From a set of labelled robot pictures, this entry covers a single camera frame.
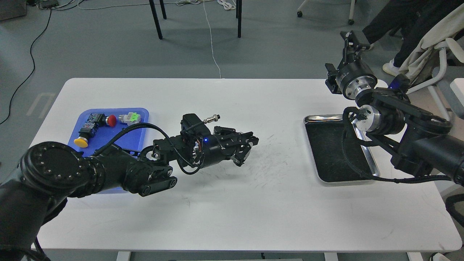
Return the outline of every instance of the white table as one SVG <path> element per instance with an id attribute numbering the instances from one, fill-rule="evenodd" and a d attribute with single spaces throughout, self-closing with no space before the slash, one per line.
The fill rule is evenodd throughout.
<path id="1" fill-rule="evenodd" d="M 242 167 L 224 161 L 193 176 L 172 162 L 177 185 L 69 199 L 39 233 L 43 248 L 320 252 L 449 251 L 462 245 L 433 183 L 321 184 L 303 127 L 307 115 L 341 114 L 353 101 L 321 79 L 74 78 L 32 142 L 67 143 L 91 108 L 143 107 L 174 136 L 183 114 L 220 114 L 216 125 L 253 131 Z M 209 124 L 212 130 L 215 124 Z M 147 131 L 145 145 L 162 138 Z M 383 177 L 406 177 L 373 155 Z"/>

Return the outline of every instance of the yellow button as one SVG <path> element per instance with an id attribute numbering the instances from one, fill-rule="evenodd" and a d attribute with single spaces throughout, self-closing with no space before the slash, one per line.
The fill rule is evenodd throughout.
<path id="1" fill-rule="evenodd" d="M 85 139 L 81 138 L 81 137 L 75 139 L 74 144 L 79 146 L 80 148 L 87 148 L 87 146 L 89 146 L 87 141 Z"/>

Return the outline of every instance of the robotic arm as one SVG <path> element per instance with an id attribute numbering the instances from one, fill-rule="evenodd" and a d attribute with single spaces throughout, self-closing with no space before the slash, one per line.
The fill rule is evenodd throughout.
<path id="1" fill-rule="evenodd" d="M 358 105 L 346 108 L 343 119 L 346 124 L 354 121 L 372 140 L 359 140 L 360 144 L 386 150 L 396 169 L 416 177 L 405 180 L 441 179 L 464 185 L 464 142 L 448 134 L 451 123 L 410 103 L 406 95 L 409 79 L 404 75 L 397 76 L 388 88 L 374 89 L 377 78 L 361 60 L 362 52 L 369 48 L 364 34 L 351 31 L 341 32 L 341 36 L 345 41 L 343 58 L 337 69 L 325 65 L 326 85 L 332 93 L 343 94 Z M 400 142 L 385 136 L 399 133 L 405 125 Z M 428 176 L 433 168 L 446 176 Z"/>
<path id="2" fill-rule="evenodd" d="M 40 227 L 64 208 L 67 197 L 84 197 L 119 186 L 141 196 L 171 189 L 177 183 L 169 166 L 173 160 L 187 174 L 229 159 L 241 166 L 259 139 L 253 132 L 219 126 L 211 134 L 205 124 L 219 118 L 214 115 L 202 121 L 195 114 L 186 114 L 180 122 L 180 135 L 175 137 L 152 124 L 134 124 L 90 157 L 58 142 L 32 146 L 0 186 L 0 260 L 37 255 L 30 250 L 31 244 Z M 114 144 L 125 133 L 144 127 L 160 131 L 165 139 L 154 140 L 153 146 L 142 151 Z M 197 170 L 187 172 L 187 165 Z"/>

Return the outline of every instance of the black pants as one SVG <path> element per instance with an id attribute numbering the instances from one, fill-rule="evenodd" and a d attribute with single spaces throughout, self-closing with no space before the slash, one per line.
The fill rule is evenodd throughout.
<path id="1" fill-rule="evenodd" d="M 464 0 L 390 0 L 362 31 L 369 43 L 378 41 L 391 29 L 413 22 L 393 65 L 400 67 L 419 44 L 422 37 L 445 16 L 464 3 Z"/>

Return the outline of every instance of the white sneaker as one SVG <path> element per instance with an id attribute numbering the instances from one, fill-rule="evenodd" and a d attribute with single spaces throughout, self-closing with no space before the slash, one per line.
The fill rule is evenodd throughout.
<path id="1" fill-rule="evenodd" d="M 446 256 L 440 254 L 440 253 L 435 253 L 430 257 L 430 261 L 451 261 Z"/>
<path id="2" fill-rule="evenodd" d="M 382 70 L 390 75 L 397 76 L 400 74 L 400 68 L 393 65 L 393 60 L 382 66 Z"/>

